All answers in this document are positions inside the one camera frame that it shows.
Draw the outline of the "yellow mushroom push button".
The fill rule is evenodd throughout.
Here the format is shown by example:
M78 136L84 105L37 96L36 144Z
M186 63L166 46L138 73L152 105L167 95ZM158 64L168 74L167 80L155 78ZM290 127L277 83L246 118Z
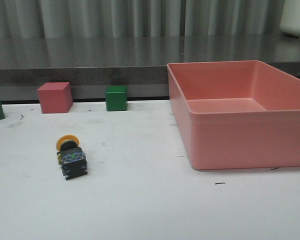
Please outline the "yellow mushroom push button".
M56 150L57 161L66 180L88 174L86 154L75 135L68 134L60 137L56 142Z

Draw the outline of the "green cube block centre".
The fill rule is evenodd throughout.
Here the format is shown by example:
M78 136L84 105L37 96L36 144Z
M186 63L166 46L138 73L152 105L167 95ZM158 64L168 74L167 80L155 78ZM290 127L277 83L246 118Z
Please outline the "green cube block centre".
M127 87L126 86L108 86L105 92L106 110L126 111L127 103Z

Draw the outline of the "pink plastic bin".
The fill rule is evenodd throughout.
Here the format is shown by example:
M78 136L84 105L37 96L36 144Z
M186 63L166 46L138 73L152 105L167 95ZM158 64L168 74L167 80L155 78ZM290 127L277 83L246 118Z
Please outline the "pink plastic bin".
M262 61L169 63L192 168L300 167L300 79Z

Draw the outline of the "pink cube block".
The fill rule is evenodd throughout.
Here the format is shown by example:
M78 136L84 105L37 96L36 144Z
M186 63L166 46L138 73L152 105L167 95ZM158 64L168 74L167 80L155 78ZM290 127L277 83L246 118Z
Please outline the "pink cube block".
M69 82L46 82L37 93L43 114L67 113L73 105Z

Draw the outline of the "dark grey counter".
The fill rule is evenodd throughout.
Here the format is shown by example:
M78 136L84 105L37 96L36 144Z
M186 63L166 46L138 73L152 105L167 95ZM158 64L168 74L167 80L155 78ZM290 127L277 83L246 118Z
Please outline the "dark grey counter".
M69 82L76 102L109 85L130 100L166 100L168 63L258 60L300 78L300 38L283 34L0 39L0 99L37 103L38 88Z

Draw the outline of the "grey curtain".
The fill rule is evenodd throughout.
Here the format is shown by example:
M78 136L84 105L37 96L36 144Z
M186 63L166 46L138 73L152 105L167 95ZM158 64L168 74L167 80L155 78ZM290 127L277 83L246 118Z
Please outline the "grey curtain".
M0 39L262 35L282 0L0 0Z

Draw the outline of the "white appliance in background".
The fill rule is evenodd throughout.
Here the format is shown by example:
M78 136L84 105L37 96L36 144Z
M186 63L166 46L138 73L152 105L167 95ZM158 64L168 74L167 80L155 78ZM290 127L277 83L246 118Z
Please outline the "white appliance in background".
M300 38L300 0L285 0L279 24L282 33Z

